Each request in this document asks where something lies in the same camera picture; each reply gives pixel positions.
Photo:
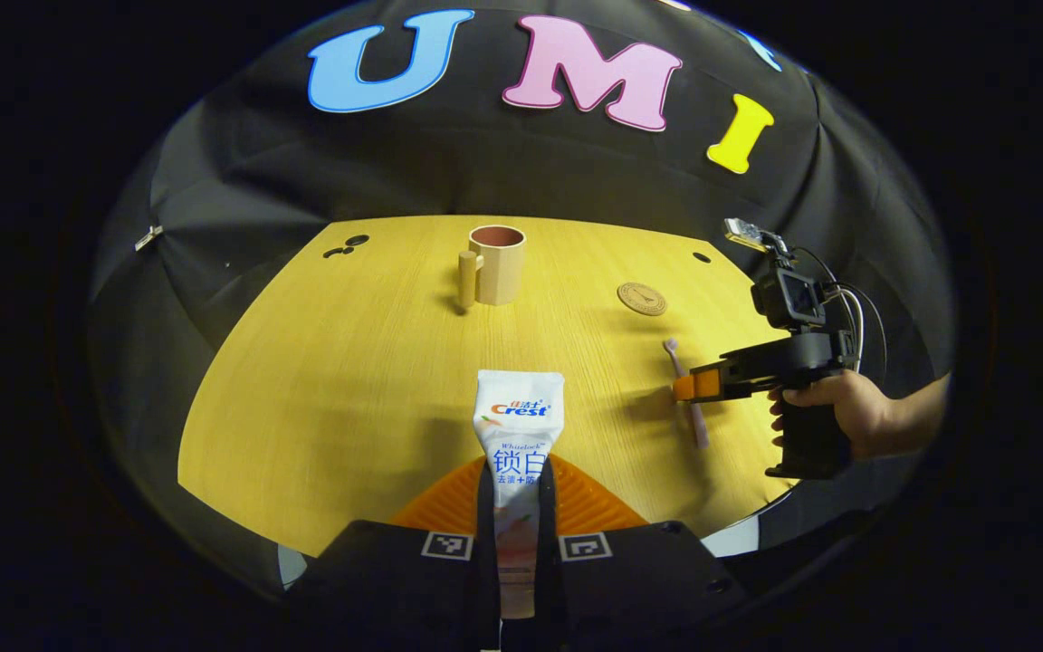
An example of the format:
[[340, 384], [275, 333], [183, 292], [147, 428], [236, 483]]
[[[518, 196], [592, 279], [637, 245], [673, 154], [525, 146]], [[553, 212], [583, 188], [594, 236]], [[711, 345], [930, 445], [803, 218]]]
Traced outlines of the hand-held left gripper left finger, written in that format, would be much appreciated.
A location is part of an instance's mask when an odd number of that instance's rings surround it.
[[351, 521], [308, 561], [285, 608], [322, 651], [498, 648], [492, 503], [476, 457], [389, 523]]

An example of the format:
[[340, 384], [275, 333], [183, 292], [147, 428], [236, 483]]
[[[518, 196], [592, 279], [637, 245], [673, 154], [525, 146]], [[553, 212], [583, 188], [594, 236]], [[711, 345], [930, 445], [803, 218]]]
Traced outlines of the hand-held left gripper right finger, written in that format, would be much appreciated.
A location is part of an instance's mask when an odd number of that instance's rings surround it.
[[748, 591], [678, 521], [647, 523], [557, 455], [540, 475], [535, 648], [663, 651]]

